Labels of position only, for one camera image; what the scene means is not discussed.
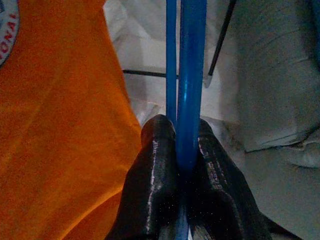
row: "blue rod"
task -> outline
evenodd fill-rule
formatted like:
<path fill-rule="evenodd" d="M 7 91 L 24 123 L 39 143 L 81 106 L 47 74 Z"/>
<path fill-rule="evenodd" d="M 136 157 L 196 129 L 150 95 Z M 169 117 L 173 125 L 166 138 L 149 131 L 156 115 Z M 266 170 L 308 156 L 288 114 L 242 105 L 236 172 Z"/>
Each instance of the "blue rod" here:
<path fill-rule="evenodd" d="M 167 117 L 176 126 L 177 107 L 177 54 L 176 54 L 177 1 L 166 0 L 166 106 Z"/>
<path fill-rule="evenodd" d="M 207 0 L 181 0 L 177 164 L 188 178 L 197 160 Z"/>

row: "orange shirt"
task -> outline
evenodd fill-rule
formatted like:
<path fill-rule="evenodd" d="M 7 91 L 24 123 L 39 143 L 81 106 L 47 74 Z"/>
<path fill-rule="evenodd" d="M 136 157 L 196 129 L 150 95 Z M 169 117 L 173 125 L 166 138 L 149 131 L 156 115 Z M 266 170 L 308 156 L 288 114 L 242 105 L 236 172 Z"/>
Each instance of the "orange shirt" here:
<path fill-rule="evenodd" d="M 140 127 L 103 4 L 19 1 L 0 68 L 2 240 L 103 240 L 113 224 Z"/>

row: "orange fabric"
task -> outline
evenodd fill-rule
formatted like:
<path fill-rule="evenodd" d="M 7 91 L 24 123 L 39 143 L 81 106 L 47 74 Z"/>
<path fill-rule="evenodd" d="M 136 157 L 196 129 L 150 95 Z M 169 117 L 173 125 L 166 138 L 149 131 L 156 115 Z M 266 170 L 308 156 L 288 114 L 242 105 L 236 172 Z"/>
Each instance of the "orange fabric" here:
<path fill-rule="evenodd" d="M 102 0 L 21 0 L 0 68 L 0 239 L 102 240 L 140 127 Z"/>

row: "circular logo patch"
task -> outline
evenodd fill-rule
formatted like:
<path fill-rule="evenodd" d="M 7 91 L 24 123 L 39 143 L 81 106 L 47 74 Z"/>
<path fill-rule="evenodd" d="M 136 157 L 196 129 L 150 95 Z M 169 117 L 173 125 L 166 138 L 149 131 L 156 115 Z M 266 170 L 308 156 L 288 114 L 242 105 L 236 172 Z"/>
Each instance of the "circular logo patch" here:
<path fill-rule="evenodd" d="M 14 47 L 18 29 L 18 0 L 0 0 L 0 66 Z"/>

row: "blue plastic pipe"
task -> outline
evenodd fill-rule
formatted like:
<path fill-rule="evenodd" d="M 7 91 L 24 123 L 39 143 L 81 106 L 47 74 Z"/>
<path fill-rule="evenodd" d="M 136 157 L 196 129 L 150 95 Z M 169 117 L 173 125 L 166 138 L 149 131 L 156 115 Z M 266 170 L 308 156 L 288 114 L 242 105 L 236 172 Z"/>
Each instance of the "blue plastic pipe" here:
<path fill-rule="evenodd" d="M 207 0 L 181 0 L 176 155 L 188 178 L 197 160 Z"/>
<path fill-rule="evenodd" d="M 166 0 L 166 116 L 176 126 L 177 56 L 176 56 L 177 1 Z"/>

